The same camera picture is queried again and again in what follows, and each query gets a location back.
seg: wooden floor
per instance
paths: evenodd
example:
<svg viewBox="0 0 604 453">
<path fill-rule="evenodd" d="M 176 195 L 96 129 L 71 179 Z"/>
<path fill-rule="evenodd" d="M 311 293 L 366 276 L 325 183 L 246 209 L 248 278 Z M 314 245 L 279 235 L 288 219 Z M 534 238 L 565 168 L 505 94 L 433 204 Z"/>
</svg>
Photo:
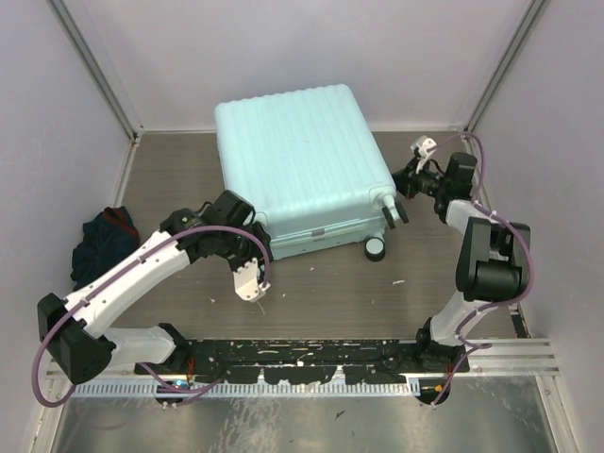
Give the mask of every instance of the wooden floor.
<svg viewBox="0 0 604 453">
<path fill-rule="evenodd" d="M 411 158 L 420 133 L 377 133 L 392 171 Z M 448 133 L 430 133 L 441 140 Z M 446 164 L 451 150 L 440 151 Z M 215 134 L 145 134 L 124 205 L 142 238 L 179 208 L 198 209 L 224 189 Z M 411 219 L 386 233 L 378 263 L 362 246 L 344 245 L 275 262 L 273 287 L 258 304 L 233 290 L 227 263 L 201 260 L 154 288 L 122 315 L 119 327 L 172 323 L 187 338 L 413 338 L 453 294 L 461 236 L 443 225 L 432 200 L 405 201 Z M 506 310 L 489 315 L 474 338 L 513 337 Z"/>
</svg>

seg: gray floor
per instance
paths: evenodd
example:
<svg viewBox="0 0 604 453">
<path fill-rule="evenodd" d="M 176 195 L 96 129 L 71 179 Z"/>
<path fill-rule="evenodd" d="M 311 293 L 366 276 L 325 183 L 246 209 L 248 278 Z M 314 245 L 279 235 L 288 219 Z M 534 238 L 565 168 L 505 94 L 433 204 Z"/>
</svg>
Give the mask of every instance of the gray floor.
<svg viewBox="0 0 604 453">
<path fill-rule="evenodd" d="M 460 378 L 436 410 L 414 397 L 72 398 L 53 453 L 553 452 L 532 377 Z"/>
<path fill-rule="evenodd" d="M 391 170 L 408 162 L 420 135 L 376 134 Z M 448 135 L 429 134 L 437 142 Z M 143 136 L 124 199 L 142 238 L 173 210 L 216 199 L 224 189 L 216 149 L 214 134 Z M 463 150 L 461 143 L 444 148 L 438 160 L 446 164 L 451 150 Z M 452 295 L 461 245 L 431 201 L 405 202 L 411 222 L 387 232 L 382 262 L 368 261 L 357 244 L 277 261 L 262 310 L 236 296 L 225 262 L 208 259 L 162 282 L 116 325 L 167 322 L 188 338 L 413 338 Z M 471 337 L 513 337 L 510 316 L 489 315 Z"/>
</svg>

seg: wall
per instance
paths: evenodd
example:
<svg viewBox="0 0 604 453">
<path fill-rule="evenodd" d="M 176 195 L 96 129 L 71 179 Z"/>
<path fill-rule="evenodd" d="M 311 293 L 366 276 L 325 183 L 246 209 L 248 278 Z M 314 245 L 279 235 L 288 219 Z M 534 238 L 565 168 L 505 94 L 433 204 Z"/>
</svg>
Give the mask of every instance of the wall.
<svg viewBox="0 0 604 453">
<path fill-rule="evenodd" d="M 45 2 L 0 0 L 2 451 L 24 451 L 36 304 L 71 288 L 82 222 L 111 202 L 127 139 Z"/>
<path fill-rule="evenodd" d="M 529 0 L 65 3 L 147 130 L 213 129 L 222 101 L 339 82 L 373 129 L 424 130 L 467 124 Z"/>
<path fill-rule="evenodd" d="M 533 229 L 525 304 L 560 362 L 586 451 L 604 445 L 604 3 L 551 2 L 478 127 L 492 205 Z"/>
</svg>

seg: black cloth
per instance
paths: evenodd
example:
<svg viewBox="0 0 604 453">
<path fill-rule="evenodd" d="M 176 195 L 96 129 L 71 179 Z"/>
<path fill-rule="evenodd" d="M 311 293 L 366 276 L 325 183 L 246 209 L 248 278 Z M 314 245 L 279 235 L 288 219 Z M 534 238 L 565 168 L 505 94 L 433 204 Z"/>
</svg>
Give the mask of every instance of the black cloth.
<svg viewBox="0 0 604 453">
<path fill-rule="evenodd" d="M 92 283 L 139 248 L 139 232 L 126 208 L 105 208 L 82 226 L 84 240 L 72 254 L 74 290 Z"/>
</svg>

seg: hard shell suitcase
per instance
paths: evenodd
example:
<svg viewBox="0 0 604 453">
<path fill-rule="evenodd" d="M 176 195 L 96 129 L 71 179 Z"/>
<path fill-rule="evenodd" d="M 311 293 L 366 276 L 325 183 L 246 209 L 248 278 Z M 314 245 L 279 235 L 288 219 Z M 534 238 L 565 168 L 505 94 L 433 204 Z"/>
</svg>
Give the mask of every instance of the hard shell suitcase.
<svg viewBox="0 0 604 453">
<path fill-rule="evenodd" d="M 255 207 L 276 260 L 371 238 L 368 257 L 383 256 L 396 188 L 347 86 L 226 102 L 214 115 L 226 188 Z"/>
</svg>

